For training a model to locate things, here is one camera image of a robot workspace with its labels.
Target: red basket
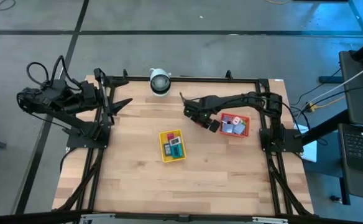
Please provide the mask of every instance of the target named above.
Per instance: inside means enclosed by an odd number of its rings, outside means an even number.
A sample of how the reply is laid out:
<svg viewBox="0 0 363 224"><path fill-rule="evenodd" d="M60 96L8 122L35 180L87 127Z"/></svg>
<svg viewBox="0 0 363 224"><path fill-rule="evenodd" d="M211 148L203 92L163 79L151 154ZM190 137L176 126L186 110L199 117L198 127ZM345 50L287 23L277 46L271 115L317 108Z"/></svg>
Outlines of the red basket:
<svg viewBox="0 0 363 224"><path fill-rule="evenodd" d="M229 117L229 120L232 121L236 116L239 117L241 120L246 122L246 126L245 126L245 130L242 134L233 134L233 133L225 133L222 132L221 130L223 129L223 125L224 123L221 122L223 120L223 118L227 116ZM227 114L227 113L221 113L221 128L220 128L220 134L226 134L226 135L230 135L230 136L235 136L235 137L239 137L239 138L245 138L249 136L249 125L250 125L250 118L249 117L245 117L245 116L239 116L239 115L234 115L234 114Z"/></svg>

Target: concrete floor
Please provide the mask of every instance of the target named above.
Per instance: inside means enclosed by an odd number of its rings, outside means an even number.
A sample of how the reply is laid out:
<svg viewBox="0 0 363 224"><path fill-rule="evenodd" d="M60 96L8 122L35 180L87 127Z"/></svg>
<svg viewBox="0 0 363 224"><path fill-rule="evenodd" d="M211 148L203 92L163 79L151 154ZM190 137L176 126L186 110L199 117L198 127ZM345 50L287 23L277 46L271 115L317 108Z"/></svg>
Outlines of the concrete floor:
<svg viewBox="0 0 363 224"><path fill-rule="evenodd" d="M83 0L16 0L12 9L0 12L0 29L74 30L82 4ZM363 0L354 4L363 15ZM96 0L90 1L81 29L360 31L362 27L348 3ZM66 55L70 41L71 35L0 35L0 140L7 142L7 148L0 150L0 215L12 212L42 126L16 104L16 93L34 85L25 66L37 61L51 71L57 56ZM119 75L123 68L130 75L148 75L149 68L161 67L175 76L194 77L223 77L230 69L234 77L282 78L290 102L296 102L318 84L318 76L338 69L339 51L362 45L363 36L80 35L69 72L82 80L96 67L108 75ZM38 68L32 72L38 78L42 75ZM332 87L322 86L305 99ZM341 100L318 110L309 114L310 123L315 126L344 108L346 102ZM61 129L52 126L26 212L51 209L66 141ZM352 197L351 206L332 203L328 197L340 194L336 178L307 174L307 179L316 214L363 221L363 198Z"/></svg>

